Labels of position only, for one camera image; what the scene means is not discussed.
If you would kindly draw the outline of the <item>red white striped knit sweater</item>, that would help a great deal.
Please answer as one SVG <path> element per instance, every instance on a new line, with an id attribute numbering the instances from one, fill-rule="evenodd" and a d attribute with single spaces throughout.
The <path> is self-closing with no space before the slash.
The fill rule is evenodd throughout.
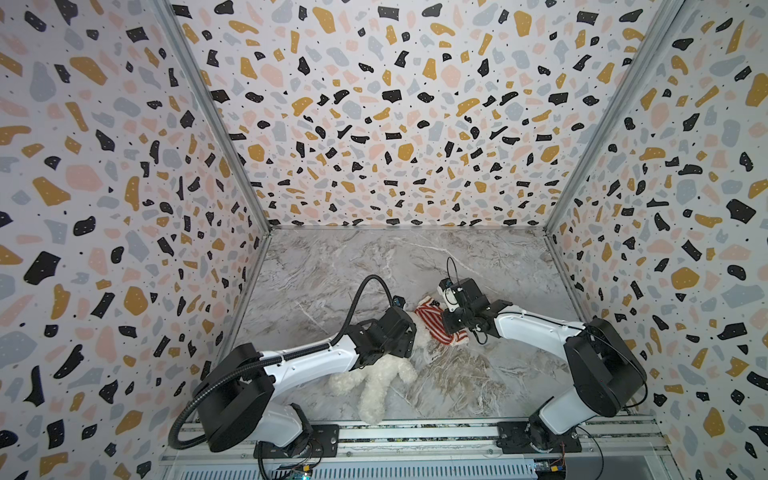
<path id="1" fill-rule="evenodd" d="M 443 325 L 442 312 L 443 309 L 440 302 L 431 296 L 423 298 L 414 310 L 415 315 L 426 327 L 431 338 L 441 345 L 458 346 L 466 344 L 469 341 L 467 332 L 462 330 L 458 333 L 449 334 Z"/>

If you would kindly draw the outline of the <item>white plush teddy bear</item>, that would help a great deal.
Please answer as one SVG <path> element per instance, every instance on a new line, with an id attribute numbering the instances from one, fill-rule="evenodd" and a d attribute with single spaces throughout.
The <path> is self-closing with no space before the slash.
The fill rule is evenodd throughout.
<path id="1" fill-rule="evenodd" d="M 413 346 L 416 360 L 425 365 L 434 360 L 438 347 L 426 314 L 439 315 L 440 306 L 440 302 L 433 295 L 427 295 L 418 302 L 413 311 L 408 311 L 416 325 Z M 406 385 L 411 385 L 417 377 L 418 371 L 409 358 L 385 355 L 371 366 L 331 375 L 328 385 L 335 396 L 349 394 L 354 388 L 363 385 L 357 406 L 360 420 L 368 425 L 377 425 L 385 417 L 385 400 L 392 382 L 400 378 Z"/>

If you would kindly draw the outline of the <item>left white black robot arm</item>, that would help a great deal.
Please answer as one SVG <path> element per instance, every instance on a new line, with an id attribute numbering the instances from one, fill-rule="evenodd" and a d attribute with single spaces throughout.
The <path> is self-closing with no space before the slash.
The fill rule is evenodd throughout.
<path id="1" fill-rule="evenodd" d="M 341 339 L 281 352 L 236 347 L 194 391 L 204 434 L 214 453 L 253 437 L 298 453 L 312 425 L 301 408 L 274 398 L 305 383 L 337 374 L 373 374 L 394 360 L 411 356 L 417 338 L 415 315 L 394 306 L 377 320 L 344 328 Z"/>

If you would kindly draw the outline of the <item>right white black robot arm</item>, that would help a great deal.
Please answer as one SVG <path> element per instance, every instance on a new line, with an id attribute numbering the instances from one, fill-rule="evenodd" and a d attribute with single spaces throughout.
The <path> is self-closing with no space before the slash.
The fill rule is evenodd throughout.
<path id="1" fill-rule="evenodd" d="M 447 333 L 468 331 L 479 342 L 489 337 L 524 343 L 567 363 L 572 386 L 541 405 L 522 430 L 520 446 L 538 452 L 558 448 L 582 423 L 614 417 L 647 385 L 647 374 L 613 325 L 599 317 L 566 321 L 532 313 L 511 302 L 491 302 L 476 282 L 441 280 Z"/>

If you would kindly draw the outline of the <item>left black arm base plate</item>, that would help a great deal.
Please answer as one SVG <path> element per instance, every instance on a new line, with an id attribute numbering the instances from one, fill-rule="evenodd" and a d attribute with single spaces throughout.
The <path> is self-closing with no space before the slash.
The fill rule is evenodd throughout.
<path id="1" fill-rule="evenodd" d="M 312 424 L 308 433 L 301 433 L 285 447 L 259 442 L 254 449 L 256 459 L 334 458 L 339 446 L 338 424 Z"/>

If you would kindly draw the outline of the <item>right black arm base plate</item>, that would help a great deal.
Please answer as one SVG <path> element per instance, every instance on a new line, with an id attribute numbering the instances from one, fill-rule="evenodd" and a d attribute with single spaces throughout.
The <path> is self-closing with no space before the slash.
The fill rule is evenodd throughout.
<path id="1" fill-rule="evenodd" d="M 497 424 L 496 445 L 504 454 L 580 453 L 575 429 L 564 434 L 550 432 L 540 421 L 505 421 Z"/>

